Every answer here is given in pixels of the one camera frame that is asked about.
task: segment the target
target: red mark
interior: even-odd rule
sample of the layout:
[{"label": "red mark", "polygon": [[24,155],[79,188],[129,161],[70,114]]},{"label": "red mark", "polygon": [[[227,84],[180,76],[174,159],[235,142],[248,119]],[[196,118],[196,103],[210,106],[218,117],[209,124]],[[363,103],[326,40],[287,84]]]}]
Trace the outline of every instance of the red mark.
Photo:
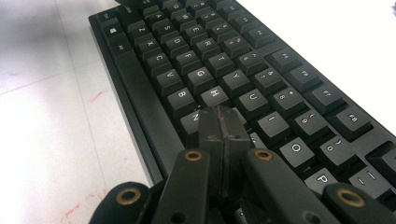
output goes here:
[{"label": "red mark", "polygon": [[93,97],[91,100],[87,101],[87,103],[88,103],[89,105],[92,104],[92,103],[95,102],[95,101],[99,98],[99,96],[102,95],[102,94],[103,94],[103,92],[100,91],[95,97]]}]

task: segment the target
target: space bar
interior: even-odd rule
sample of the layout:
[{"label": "space bar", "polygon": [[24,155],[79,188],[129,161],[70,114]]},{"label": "space bar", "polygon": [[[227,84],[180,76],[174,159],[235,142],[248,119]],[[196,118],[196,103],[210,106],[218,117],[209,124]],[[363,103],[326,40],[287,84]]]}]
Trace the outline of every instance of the space bar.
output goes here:
[{"label": "space bar", "polygon": [[177,153],[184,150],[184,146],[134,52],[118,59],[122,82],[152,154],[164,177],[168,177]]}]

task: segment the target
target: black keyboard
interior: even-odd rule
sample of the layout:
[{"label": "black keyboard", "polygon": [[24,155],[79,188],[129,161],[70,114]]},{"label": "black keyboard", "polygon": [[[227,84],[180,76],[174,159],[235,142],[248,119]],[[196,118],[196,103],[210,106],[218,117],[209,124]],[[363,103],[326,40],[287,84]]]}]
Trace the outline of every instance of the black keyboard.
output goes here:
[{"label": "black keyboard", "polygon": [[264,23],[234,0],[141,2],[89,21],[154,183],[226,105],[318,195],[345,182],[396,214],[395,136]]}]

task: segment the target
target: black key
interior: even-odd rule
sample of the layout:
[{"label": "black key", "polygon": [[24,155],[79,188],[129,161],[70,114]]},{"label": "black key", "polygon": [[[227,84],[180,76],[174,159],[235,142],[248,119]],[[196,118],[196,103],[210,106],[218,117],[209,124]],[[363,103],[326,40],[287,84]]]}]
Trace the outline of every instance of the black key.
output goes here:
[{"label": "black key", "polygon": [[318,195],[323,194],[323,190],[326,188],[326,186],[338,183],[335,177],[332,176],[332,174],[326,168],[323,168],[309,176],[304,182]]},{"label": "black key", "polygon": [[237,17],[245,15],[245,10],[241,7],[241,5],[232,3],[222,7],[219,10],[219,14],[224,18],[224,20],[231,21]]},{"label": "black key", "polygon": [[223,22],[222,17],[215,11],[206,12],[198,17],[197,20],[206,30]]},{"label": "black key", "polygon": [[175,17],[173,23],[180,32],[183,32],[185,29],[196,25],[197,21],[190,13],[185,13]]},{"label": "black key", "polygon": [[273,33],[265,26],[260,26],[244,33],[244,38],[255,49],[274,41]]},{"label": "black key", "polygon": [[190,50],[177,56],[174,59],[174,66],[178,73],[183,77],[188,73],[202,67],[202,64],[194,51]]},{"label": "black key", "polygon": [[215,10],[219,10],[222,7],[226,7],[227,5],[231,4],[231,0],[209,0],[208,3],[212,6]]},{"label": "black key", "polygon": [[231,105],[230,99],[220,86],[217,86],[209,91],[202,93],[199,97],[199,100],[203,107],[215,105]]},{"label": "black key", "polygon": [[292,127],[307,144],[318,140],[330,130],[326,119],[315,110],[309,110],[296,118]]},{"label": "black key", "polygon": [[168,18],[166,18],[165,14],[163,12],[156,12],[154,14],[151,14],[147,17],[146,23],[148,25],[148,28],[151,29],[151,31],[155,31],[158,28],[162,28],[165,25],[169,23]]},{"label": "black key", "polygon": [[222,53],[220,46],[213,38],[208,38],[206,40],[198,42],[192,47],[192,49],[203,62],[211,57]]},{"label": "black key", "polygon": [[350,177],[349,182],[372,198],[382,201],[390,195],[390,184],[373,167],[367,166]]},{"label": "black key", "polygon": [[216,81],[205,67],[189,73],[186,84],[193,95],[208,91],[216,86]]},{"label": "black key", "polygon": [[175,69],[160,74],[154,78],[154,86],[161,97],[165,97],[175,91],[181,90],[184,83]]},{"label": "black key", "polygon": [[264,96],[274,93],[285,86],[282,76],[272,68],[268,68],[251,78],[254,86]]},{"label": "black key", "polygon": [[273,146],[291,134],[289,124],[274,112],[255,123],[255,129],[267,146]]},{"label": "black key", "polygon": [[206,33],[206,30],[201,25],[194,25],[190,28],[187,28],[181,35],[190,46],[195,45],[196,43],[209,37]]},{"label": "black key", "polygon": [[304,98],[293,88],[280,91],[271,99],[274,109],[285,118],[305,108]]},{"label": "black key", "polygon": [[147,60],[157,54],[162,53],[160,45],[154,38],[151,38],[145,42],[140,43],[136,49],[140,59],[142,61]]},{"label": "black key", "polygon": [[257,20],[252,15],[243,15],[237,17],[230,21],[230,24],[239,34],[243,34],[259,25]]},{"label": "black key", "polygon": [[134,28],[129,33],[129,37],[132,40],[132,43],[134,44],[135,47],[137,47],[140,43],[153,38],[151,31],[146,25]]},{"label": "black key", "polygon": [[130,33],[133,29],[145,25],[137,11],[130,9],[129,7],[116,7],[116,14],[126,33]]},{"label": "black key", "polygon": [[194,1],[193,4],[190,4],[187,7],[187,10],[191,13],[195,18],[204,15],[207,12],[212,11],[212,8],[207,4],[205,0],[202,1]]},{"label": "black key", "polygon": [[320,146],[318,158],[335,173],[342,172],[357,160],[356,152],[341,136],[335,136]]},{"label": "black key", "polygon": [[298,55],[289,48],[280,49],[266,59],[280,74],[289,72],[301,64]]},{"label": "black key", "polygon": [[153,33],[157,41],[161,44],[178,37],[178,31],[170,21],[160,27],[157,27]]},{"label": "black key", "polygon": [[166,71],[173,69],[172,64],[164,53],[154,55],[145,62],[146,70],[150,77],[156,77]]},{"label": "black key", "polygon": [[231,25],[227,22],[215,25],[208,31],[208,33],[218,43],[224,42],[236,36],[236,32],[233,30],[233,27],[231,27]]},{"label": "black key", "polygon": [[220,86],[230,98],[248,91],[251,87],[249,79],[241,70],[236,70],[219,79]]},{"label": "black key", "polygon": [[256,52],[249,52],[240,56],[235,63],[248,77],[268,67],[263,57],[260,57]]},{"label": "black key", "polygon": [[233,61],[230,59],[230,57],[228,57],[226,53],[221,53],[219,55],[216,55],[215,57],[208,59],[205,62],[205,66],[215,78],[222,77],[235,70],[235,65],[233,64]]},{"label": "black key", "polygon": [[172,119],[180,119],[190,114],[197,107],[187,88],[176,91],[165,98],[165,104]]},{"label": "black key", "polygon": [[387,142],[384,146],[368,154],[366,159],[393,186],[396,186],[396,146],[393,143]]},{"label": "black key", "polygon": [[173,4],[166,5],[164,9],[165,14],[172,20],[178,16],[182,16],[187,13],[186,8],[184,8],[181,3],[175,2]]},{"label": "black key", "polygon": [[348,141],[357,139],[373,128],[370,118],[356,106],[329,117],[329,122]]},{"label": "black key", "polygon": [[306,99],[322,115],[331,112],[344,103],[341,92],[328,84],[307,94]]},{"label": "black key", "polygon": [[128,51],[132,50],[132,46],[128,41],[126,35],[123,35],[119,40],[109,46],[110,52],[113,55],[113,59],[115,63],[117,62],[117,58]]},{"label": "black key", "polygon": [[170,59],[174,59],[176,56],[189,50],[189,45],[181,36],[168,40],[165,42],[165,44],[163,44],[163,51],[169,56]]},{"label": "black key", "polygon": [[236,98],[234,103],[247,120],[255,119],[271,108],[267,99],[257,89]]},{"label": "black key", "polygon": [[292,140],[279,150],[297,174],[315,162],[315,154],[301,138]]},{"label": "black key", "polygon": [[248,42],[246,42],[240,36],[233,37],[221,43],[220,46],[222,50],[224,50],[224,52],[226,52],[232,59],[250,51]]},{"label": "black key", "polygon": [[318,72],[306,64],[291,70],[284,77],[299,92],[307,91],[320,83]]}]

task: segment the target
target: white surface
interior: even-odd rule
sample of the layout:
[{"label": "white surface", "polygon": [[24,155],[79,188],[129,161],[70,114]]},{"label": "white surface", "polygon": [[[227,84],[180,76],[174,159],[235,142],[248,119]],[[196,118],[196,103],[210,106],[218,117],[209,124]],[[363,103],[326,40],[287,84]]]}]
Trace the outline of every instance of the white surface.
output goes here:
[{"label": "white surface", "polygon": [[[393,1],[240,1],[396,133]],[[3,0],[0,223],[87,223],[106,192],[149,184],[88,16],[112,0]]]}]

